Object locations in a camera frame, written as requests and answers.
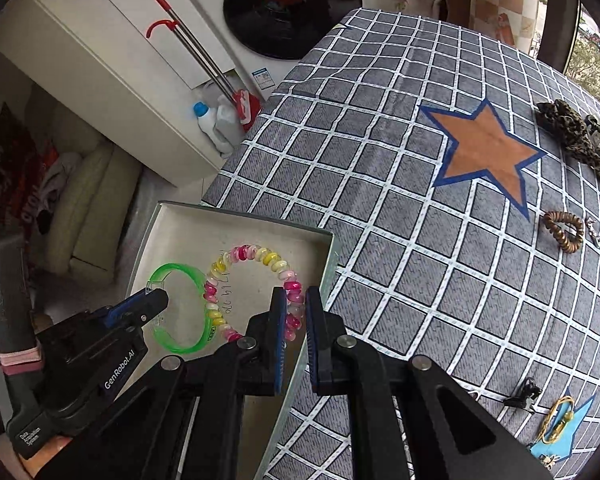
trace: red mop handle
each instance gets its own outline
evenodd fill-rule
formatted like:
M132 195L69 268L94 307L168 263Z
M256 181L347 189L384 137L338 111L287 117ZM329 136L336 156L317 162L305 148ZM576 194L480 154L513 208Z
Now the red mop handle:
M171 6L167 2L167 0L155 0L155 1L158 2L164 10L171 10Z
M176 30L176 25L178 25L178 22L176 20L158 20L157 22L153 22L151 25L149 25L149 28L146 30L147 39L151 37L151 33L154 31L154 28L158 25L166 25L167 27L169 27L169 30L173 32Z

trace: washing machine door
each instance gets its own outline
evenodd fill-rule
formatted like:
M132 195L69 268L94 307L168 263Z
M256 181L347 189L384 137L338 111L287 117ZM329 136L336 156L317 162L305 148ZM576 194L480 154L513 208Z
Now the washing machine door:
M224 0L229 30L246 47L275 59L302 59L362 0Z

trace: white bottle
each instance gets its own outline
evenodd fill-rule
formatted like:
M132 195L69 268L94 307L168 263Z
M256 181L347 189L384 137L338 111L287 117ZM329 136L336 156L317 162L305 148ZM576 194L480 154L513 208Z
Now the white bottle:
M221 155L230 155L234 147L215 129L216 117L218 115L216 108L209 108L204 103L197 102L193 105L193 113L198 118L198 126L211 139L211 142L213 142Z
M239 146L244 140L244 128L240 124L238 110L235 109L235 105L224 95L218 98L216 130L233 146Z

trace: gray checkered tablecloth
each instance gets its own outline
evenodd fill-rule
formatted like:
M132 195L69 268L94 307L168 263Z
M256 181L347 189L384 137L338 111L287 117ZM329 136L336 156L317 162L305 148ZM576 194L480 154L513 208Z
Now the gray checkered tablecloth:
M600 250L567 256L538 227L546 210L600 225L592 170L563 162L532 105L600 104L519 51L454 26L359 9L280 83L207 191L213 206L336 233L325 308L387 355L429 355L524 444L568 387L595 394L556 478L600 442ZM523 170L531 222L484 179L432 187L447 140L420 105L473 112L487 97L509 130L548 155ZM527 377L544 390L529 415L505 408ZM319 399L308 374L268 478L351 479L346 400Z

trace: green bangle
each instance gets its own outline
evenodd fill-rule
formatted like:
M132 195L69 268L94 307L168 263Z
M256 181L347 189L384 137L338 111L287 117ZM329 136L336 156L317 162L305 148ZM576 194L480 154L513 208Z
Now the green bangle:
M149 278L147 283L147 288L152 288L150 285L152 283L163 282L164 279L170 274L172 270L180 270L184 272L187 276L190 277L191 281L195 283L196 288L198 289L198 297L202 297L205 292L204 283L206 277L204 273L197 269L196 267L191 267L186 264L164 264L163 266L158 267L154 270L154 273ZM171 337L169 332L163 326L160 326L160 319L157 317L154 320L154 338L160 343L164 348L166 348L169 352L174 352L176 354L192 354L193 352L198 352L202 350L206 344L211 340L215 330L213 330L213 320L209 317L205 316L205 313L202 312L202 315L205 318L205 327L202 331L202 335L198 342L189 347L182 347L176 343L175 339Z

